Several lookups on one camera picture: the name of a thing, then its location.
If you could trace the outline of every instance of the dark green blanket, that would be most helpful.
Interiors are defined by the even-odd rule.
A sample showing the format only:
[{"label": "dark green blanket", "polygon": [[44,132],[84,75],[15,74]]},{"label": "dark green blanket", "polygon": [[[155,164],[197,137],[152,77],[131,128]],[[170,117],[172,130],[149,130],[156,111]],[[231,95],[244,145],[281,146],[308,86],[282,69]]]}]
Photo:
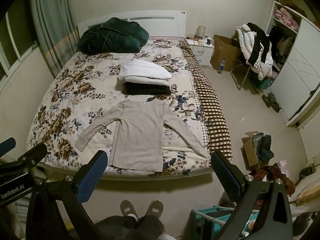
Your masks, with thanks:
[{"label": "dark green blanket", "polygon": [[137,53],[147,43],[149,33],[137,22],[113,17],[99,26],[87,30],[78,43],[82,53],[101,52]]}]

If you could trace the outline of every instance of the window frame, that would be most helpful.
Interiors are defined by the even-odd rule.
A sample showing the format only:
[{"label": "window frame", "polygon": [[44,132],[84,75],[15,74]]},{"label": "window frame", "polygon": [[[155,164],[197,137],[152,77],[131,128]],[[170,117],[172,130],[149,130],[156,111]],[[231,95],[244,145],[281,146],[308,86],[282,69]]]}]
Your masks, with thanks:
[{"label": "window frame", "polygon": [[9,81],[9,79],[13,76],[14,72],[19,68],[19,66],[23,63],[23,61],[31,54],[33,50],[36,49],[37,43],[31,45],[29,49],[27,49],[21,56],[18,52],[17,46],[14,42],[14,38],[12,36],[11,28],[10,28],[10,22],[8,17],[8,12],[5,14],[5,20],[7,23],[7,30],[9,33],[11,44],[14,48],[14,51],[17,55],[18,60],[10,67],[10,64],[5,56],[4,50],[1,45],[0,41],[0,63],[2,65],[2,69],[4,70],[5,76],[0,80],[0,93],[4,89],[5,85]]}]

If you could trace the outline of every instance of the checkered pattern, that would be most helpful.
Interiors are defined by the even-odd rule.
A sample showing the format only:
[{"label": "checkered pattern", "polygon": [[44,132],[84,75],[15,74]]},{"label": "checkered pattern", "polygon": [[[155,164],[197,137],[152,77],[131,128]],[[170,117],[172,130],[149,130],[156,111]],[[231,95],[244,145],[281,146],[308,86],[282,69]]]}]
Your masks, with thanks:
[{"label": "checkered pattern", "polygon": [[207,128],[207,134],[203,129],[204,140],[210,152],[220,150],[230,161],[232,160],[230,134],[217,95],[189,44],[185,41],[179,41],[179,46],[190,67],[190,79],[205,115],[204,125]]}]

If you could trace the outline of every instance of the screw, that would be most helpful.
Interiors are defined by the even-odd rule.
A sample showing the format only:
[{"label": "screw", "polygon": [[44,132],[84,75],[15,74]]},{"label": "screw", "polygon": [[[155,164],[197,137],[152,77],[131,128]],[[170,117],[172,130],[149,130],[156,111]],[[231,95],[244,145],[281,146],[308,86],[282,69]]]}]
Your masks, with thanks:
[{"label": "screw", "polygon": [[36,184],[41,185],[43,183],[43,179],[37,179]]},{"label": "screw", "polygon": [[246,176],[245,176],[245,179],[246,179],[247,181],[253,181],[253,177],[252,177],[250,174],[246,175]]},{"label": "screw", "polygon": [[281,179],[276,179],[276,183],[278,183],[279,185],[282,184],[282,180]]},{"label": "screw", "polygon": [[67,175],[64,179],[66,181],[72,181],[73,180],[73,176],[72,175]]}]

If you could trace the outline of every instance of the teal laundry rack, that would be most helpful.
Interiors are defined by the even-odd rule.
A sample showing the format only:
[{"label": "teal laundry rack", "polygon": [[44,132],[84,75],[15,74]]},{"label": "teal laundry rack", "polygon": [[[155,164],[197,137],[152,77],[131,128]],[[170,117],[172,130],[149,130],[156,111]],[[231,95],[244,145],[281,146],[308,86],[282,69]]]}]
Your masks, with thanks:
[{"label": "teal laundry rack", "polygon": [[[203,239],[203,233],[204,233],[204,224],[206,221],[212,222],[212,228],[211,228],[211,237],[210,239],[213,240],[216,235],[219,233],[223,225],[228,221],[230,218],[231,214],[225,215],[222,217],[218,218],[213,218],[211,216],[208,216],[208,213],[213,213],[221,210],[230,210],[234,211],[234,208],[226,208],[226,207],[221,207],[221,206],[213,206],[211,208],[206,208],[206,209],[198,209],[194,210],[192,209],[191,211],[194,214],[194,224],[193,224],[193,240],[202,240]],[[249,223],[250,220],[254,220],[257,218],[257,215],[259,213],[259,210],[252,210],[252,213],[250,215],[250,218],[247,222]],[[244,230],[241,232],[240,237],[246,237],[249,235],[249,229],[248,226],[245,226]]]}]

